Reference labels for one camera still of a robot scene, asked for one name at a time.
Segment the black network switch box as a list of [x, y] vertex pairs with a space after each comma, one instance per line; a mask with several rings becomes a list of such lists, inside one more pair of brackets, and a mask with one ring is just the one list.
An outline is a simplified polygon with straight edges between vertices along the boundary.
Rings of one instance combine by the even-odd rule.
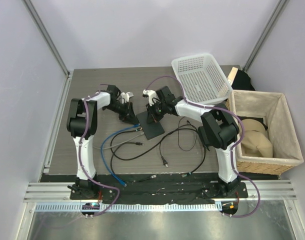
[[139, 125], [141, 126], [144, 135], [148, 141], [165, 133], [165, 130], [160, 122], [148, 123], [147, 112], [137, 114], [136, 118], [138, 119]]

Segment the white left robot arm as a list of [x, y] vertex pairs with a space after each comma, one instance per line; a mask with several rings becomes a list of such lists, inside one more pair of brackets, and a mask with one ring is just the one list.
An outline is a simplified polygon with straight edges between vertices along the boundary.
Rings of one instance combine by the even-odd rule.
[[110, 110], [118, 114], [121, 122], [129, 124], [126, 130], [139, 127], [131, 98], [132, 92], [122, 92], [117, 86], [105, 84], [83, 98], [70, 102], [66, 121], [67, 131], [73, 138], [77, 155], [76, 183], [83, 184], [81, 193], [89, 200], [95, 199], [99, 187], [95, 184], [97, 172], [94, 165], [93, 142], [98, 128], [98, 111]]

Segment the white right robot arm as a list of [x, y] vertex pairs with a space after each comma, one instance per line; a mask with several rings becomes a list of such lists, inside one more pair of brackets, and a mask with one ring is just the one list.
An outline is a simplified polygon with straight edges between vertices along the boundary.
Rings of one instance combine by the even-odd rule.
[[237, 190], [234, 182], [238, 179], [238, 174], [233, 168], [236, 163], [235, 153], [228, 151], [237, 142], [239, 127], [225, 106], [218, 104], [210, 107], [190, 103], [182, 96], [175, 97], [168, 86], [156, 91], [145, 89], [142, 94], [148, 98], [146, 109], [149, 124], [159, 122], [166, 114], [202, 123], [198, 129], [199, 136], [206, 146], [214, 147], [217, 154], [218, 176], [223, 181], [218, 185], [218, 191], [225, 198], [231, 197]]

